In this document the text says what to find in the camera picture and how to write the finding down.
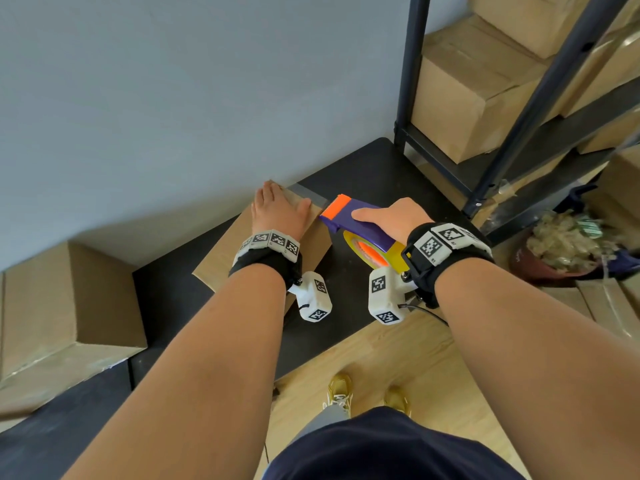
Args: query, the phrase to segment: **forearm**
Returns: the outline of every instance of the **forearm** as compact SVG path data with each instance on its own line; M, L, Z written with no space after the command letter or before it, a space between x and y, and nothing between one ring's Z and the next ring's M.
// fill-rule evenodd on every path
M282 336L284 281L233 274L184 327L66 479L249 479Z
M436 282L460 352L536 479L640 474L640 357L623 340L491 263Z

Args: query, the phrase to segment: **shelf post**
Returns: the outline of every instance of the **shelf post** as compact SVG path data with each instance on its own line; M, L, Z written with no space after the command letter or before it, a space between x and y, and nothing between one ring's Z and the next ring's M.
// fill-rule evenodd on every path
M409 19L406 24L406 40L404 42L404 58L402 63L402 77L400 79L400 97L398 99L398 113L394 126L394 145L404 153L407 128L413 112L415 90L418 86L420 64L422 62L422 41L427 26L429 3L431 0L411 0L409 3Z
M627 1L589 1L495 158L480 177L463 208L467 217L476 214L489 189L500 182Z

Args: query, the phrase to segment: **tape roll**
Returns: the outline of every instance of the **tape roll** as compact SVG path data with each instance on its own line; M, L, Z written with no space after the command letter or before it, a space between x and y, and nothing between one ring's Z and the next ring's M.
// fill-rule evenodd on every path
M375 244L352 232L344 231L343 236L353 252L373 269L391 266L398 274L409 271L409 266L406 265L401 255L404 244L396 242L387 252L384 252Z

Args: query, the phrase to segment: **wall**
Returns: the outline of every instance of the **wall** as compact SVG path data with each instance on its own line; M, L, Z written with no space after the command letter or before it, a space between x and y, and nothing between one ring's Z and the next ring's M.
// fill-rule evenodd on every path
M3 0L0 269L77 234L142 265L391 137L408 2Z

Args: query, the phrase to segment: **wire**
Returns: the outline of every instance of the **wire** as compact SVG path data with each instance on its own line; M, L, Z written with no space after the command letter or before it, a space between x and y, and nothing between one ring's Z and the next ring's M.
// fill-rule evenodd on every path
M438 320L440 320L442 323L444 323L444 325L449 326L449 324L444 321L442 318L440 318L439 316L437 316L435 313L433 313L430 310L427 310L426 308L423 308L421 306L416 306L416 305L398 305L398 308L409 308L410 310L420 310L421 312L425 312L428 313L429 315L431 315L434 318L437 318Z

